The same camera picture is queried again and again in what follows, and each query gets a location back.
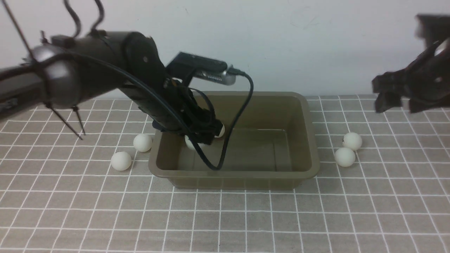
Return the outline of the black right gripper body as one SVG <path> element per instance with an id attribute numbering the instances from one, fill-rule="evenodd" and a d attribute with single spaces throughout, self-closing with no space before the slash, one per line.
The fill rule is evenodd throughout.
<path id="1" fill-rule="evenodd" d="M 404 69 L 373 78 L 376 113 L 402 107 L 403 98 L 410 113 L 449 108 L 449 61 L 449 39 L 436 41 Z"/>

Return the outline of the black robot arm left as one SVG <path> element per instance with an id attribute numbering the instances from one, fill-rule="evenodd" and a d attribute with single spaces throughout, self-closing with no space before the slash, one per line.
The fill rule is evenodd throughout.
<path id="1" fill-rule="evenodd" d="M 153 127 L 210 144 L 223 135 L 212 105 L 202 108 L 192 78 L 221 83 L 227 63 L 180 52 L 165 66 L 154 40 L 138 32 L 98 31 L 81 39 L 57 35 L 16 67 L 1 70 L 1 120 L 38 104 L 74 109 L 119 89 L 153 119 Z"/>

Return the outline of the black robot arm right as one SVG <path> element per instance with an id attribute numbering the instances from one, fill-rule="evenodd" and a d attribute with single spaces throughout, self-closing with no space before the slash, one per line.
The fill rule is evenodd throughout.
<path id="1" fill-rule="evenodd" d="M 402 107 L 402 98 L 409 99 L 410 113 L 449 107 L 450 17 L 421 13 L 417 19 L 417 36 L 425 41 L 425 50 L 407 67 L 373 78 L 376 113 Z"/>

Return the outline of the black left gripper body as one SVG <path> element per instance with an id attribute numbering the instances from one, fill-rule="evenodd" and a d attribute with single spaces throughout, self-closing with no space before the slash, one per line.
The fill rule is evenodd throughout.
<path id="1" fill-rule="evenodd" d="M 215 135 L 220 133 L 223 123 L 217 119 L 212 102 L 202 91 L 183 85 L 176 79 L 171 79 L 165 85 L 170 92 L 176 95 L 176 102 L 181 103 L 179 112 L 188 127 L 193 141 L 211 145 Z M 194 92 L 204 99 L 207 107 L 198 105 Z"/>

